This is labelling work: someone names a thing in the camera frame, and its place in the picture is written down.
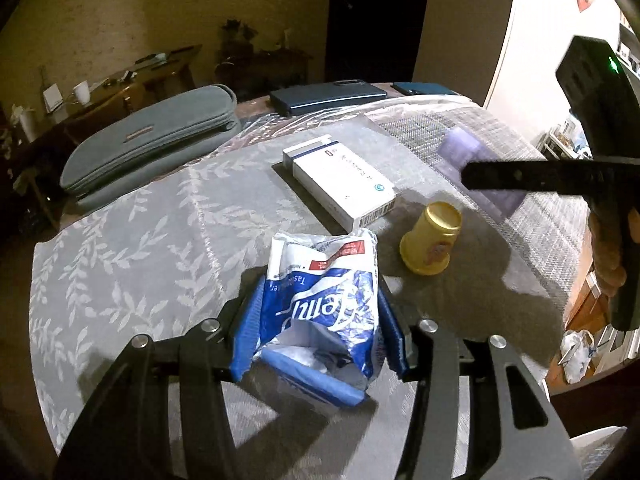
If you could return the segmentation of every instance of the green light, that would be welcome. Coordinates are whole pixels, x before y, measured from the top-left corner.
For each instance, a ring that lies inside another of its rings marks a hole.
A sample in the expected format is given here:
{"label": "green light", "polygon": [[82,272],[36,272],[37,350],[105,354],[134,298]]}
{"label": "green light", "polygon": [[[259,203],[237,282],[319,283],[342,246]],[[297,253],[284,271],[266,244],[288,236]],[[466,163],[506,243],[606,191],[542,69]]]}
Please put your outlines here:
{"label": "green light", "polygon": [[611,56],[609,56],[609,66],[611,67],[612,70],[615,70],[616,74],[620,73],[618,71],[618,64],[615,61],[613,61],[613,58]]}

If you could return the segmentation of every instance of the white cup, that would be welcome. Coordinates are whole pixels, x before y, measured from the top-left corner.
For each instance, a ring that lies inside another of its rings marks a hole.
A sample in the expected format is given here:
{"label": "white cup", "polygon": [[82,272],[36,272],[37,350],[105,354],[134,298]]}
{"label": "white cup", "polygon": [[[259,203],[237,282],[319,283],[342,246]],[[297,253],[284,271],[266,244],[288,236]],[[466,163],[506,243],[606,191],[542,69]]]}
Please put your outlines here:
{"label": "white cup", "polygon": [[91,102],[91,92],[89,92],[89,83],[87,81],[82,81],[74,86],[74,94],[76,94],[80,104],[86,105]]}

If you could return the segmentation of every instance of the white box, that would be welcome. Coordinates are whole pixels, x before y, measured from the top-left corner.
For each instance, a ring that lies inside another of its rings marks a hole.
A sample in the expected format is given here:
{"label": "white box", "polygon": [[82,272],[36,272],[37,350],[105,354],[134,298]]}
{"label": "white box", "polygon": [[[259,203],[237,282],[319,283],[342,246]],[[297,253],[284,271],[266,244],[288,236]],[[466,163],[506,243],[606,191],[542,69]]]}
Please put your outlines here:
{"label": "white box", "polygon": [[347,232],[394,206],[393,183],[331,136],[284,149],[282,161]]}

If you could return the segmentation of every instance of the blue and white plastic package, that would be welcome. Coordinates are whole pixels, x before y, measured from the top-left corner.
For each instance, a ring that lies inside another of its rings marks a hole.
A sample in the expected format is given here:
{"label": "blue and white plastic package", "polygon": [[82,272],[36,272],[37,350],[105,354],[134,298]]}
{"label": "blue and white plastic package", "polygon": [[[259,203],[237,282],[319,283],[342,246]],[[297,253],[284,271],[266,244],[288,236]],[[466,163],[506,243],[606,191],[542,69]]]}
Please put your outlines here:
{"label": "blue and white plastic package", "polygon": [[257,356],[317,400],[354,406],[385,358],[376,236],[276,234]]}

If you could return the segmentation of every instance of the wall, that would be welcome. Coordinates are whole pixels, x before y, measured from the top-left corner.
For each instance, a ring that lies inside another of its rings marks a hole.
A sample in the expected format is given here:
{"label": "wall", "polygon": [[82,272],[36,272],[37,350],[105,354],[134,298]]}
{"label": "wall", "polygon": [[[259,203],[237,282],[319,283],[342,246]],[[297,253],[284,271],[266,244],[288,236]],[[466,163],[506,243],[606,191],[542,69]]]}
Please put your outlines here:
{"label": "wall", "polygon": [[329,0],[21,0],[0,31],[0,102],[40,109],[37,67],[68,95],[76,83],[124,69],[151,52],[188,44],[203,49],[192,69],[210,82],[220,25],[245,20],[257,48],[273,49],[291,29],[291,46],[313,56],[310,78],[321,80]]}
{"label": "wall", "polygon": [[440,83],[484,104],[512,0],[427,0],[414,81]]}
{"label": "wall", "polygon": [[562,123],[569,104],[556,68],[575,34],[618,46],[620,11],[614,0],[595,0],[578,12],[576,0],[514,0],[504,60],[486,108],[535,143]]}

